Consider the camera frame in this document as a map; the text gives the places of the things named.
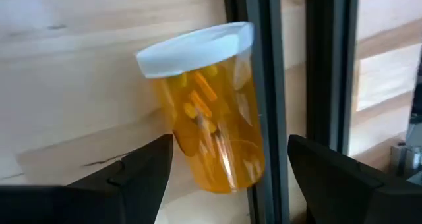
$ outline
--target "wooden surface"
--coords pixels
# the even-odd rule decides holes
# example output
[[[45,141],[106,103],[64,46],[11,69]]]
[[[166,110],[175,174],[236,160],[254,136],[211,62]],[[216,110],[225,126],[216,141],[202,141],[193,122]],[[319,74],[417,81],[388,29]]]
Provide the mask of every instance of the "wooden surface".
[[[0,0],[0,184],[69,184],[168,132],[134,53],[226,21],[223,0]],[[156,223],[248,223],[175,145]]]
[[[420,0],[359,0],[357,40],[422,18]]]
[[[359,1],[360,63],[420,43],[415,39],[422,19],[419,2]],[[301,135],[306,123],[304,4],[282,0],[281,9],[287,133]],[[133,53],[225,22],[223,0],[0,0],[0,16],[3,184],[67,184],[167,132]],[[374,108],[355,114],[361,116],[351,128],[351,155],[370,151],[406,127],[407,99]],[[305,201],[291,169],[289,192],[291,218],[298,219]],[[248,223],[248,212],[244,192],[199,190],[175,147],[157,223]]]
[[[305,1],[281,0],[285,67],[286,133],[306,133],[306,33]],[[306,201],[291,165],[288,169],[290,219],[303,223]]]
[[[421,45],[395,49],[360,61],[356,111],[414,89]]]
[[[359,0],[349,155],[378,169],[404,140],[420,58],[420,0]]]

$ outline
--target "black metal frame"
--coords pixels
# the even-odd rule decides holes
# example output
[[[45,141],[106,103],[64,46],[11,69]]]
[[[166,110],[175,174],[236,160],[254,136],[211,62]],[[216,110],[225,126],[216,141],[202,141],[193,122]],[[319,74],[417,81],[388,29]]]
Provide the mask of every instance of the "black metal frame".
[[[225,5],[227,21],[255,25],[252,61],[266,171],[248,189],[251,223],[289,223],[280,0],[225,0]]]
[[[358,0],[306,0],[307,138],[347,155]],[[307,210],[307,223],[315,220]]]

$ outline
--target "white bottle lid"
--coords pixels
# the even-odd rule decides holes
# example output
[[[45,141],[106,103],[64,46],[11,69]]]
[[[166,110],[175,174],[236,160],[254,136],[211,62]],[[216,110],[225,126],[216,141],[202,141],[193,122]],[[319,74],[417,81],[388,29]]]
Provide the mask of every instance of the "white bottle lid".
[[[218,63],[250,48],[253,24],[233,22],[183,34],[136,54],[146,78],[176,76]]]

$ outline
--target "orange pill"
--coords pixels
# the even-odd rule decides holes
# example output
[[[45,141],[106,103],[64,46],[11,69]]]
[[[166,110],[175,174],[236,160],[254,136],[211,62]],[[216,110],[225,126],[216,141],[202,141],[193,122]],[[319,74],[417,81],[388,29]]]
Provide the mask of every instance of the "orange pill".
[[[193,77],[195,79],[195,82],[200,86],[201,90],[204,92],[205,96],[210,101],[215,101],[217,99],[217,95],[213,91],[211,86],[207,83],[205,77],[199,72],[195,72],[195,75]]]
[[[195,105],[195,107],[201,113],[203,113],[208,118],[212,116],[212,112],[211,112],[210,108],[208,108],[208,106],[205,104],[205,102],[200,98],[200,96],[198,95],[198,92],[192,91],[191,94],[190,94],[190,97],[191,97],[191,100],[192,100],[193,104]]]

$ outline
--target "wood grain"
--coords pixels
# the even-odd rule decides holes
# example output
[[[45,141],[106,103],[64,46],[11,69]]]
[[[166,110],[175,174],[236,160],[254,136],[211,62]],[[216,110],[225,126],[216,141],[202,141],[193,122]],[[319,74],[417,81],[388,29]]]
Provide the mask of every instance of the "wood grain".
[[[133,123],[157,109],[133,54],[223,23],[223,2],[0,0],[0,154]]]
[[[361,60],[357,111],[412,91],[420,53],[417,44]]]
[[[162,112],[155,110],[135,123],[23,152],[17,158],[31,184],[67,185],[167,132]]]
[[[422,18],[420,0],[359,0],[357,40]]]
[[[401,132],[397,136],[389,138],[359,155],[355,155],[353,158],[387,173],[390,166],[391,147],[403,142],[405,137],[406,132]]]
[[[356,60],[353,68],[353,86],[351,89],[351,113],[353,114],[357,111],[357,105],[359,102],[359,79],[361,72],[361,62]]]
[[[360,40],[356,45],[356,59],[366,59],[395,49],[422,42],[422,19]]]
[[[306,135],[306,64],[285,71],[286,132]]]
[[[306,60],[305,5],[282,11],[284,67],[289,69]]]
[[[406,134],[411,100],[411,96],[402,95],[369,108],[368,111],[355,113],[350,127],[349,156],[362,154],[385,140]]]

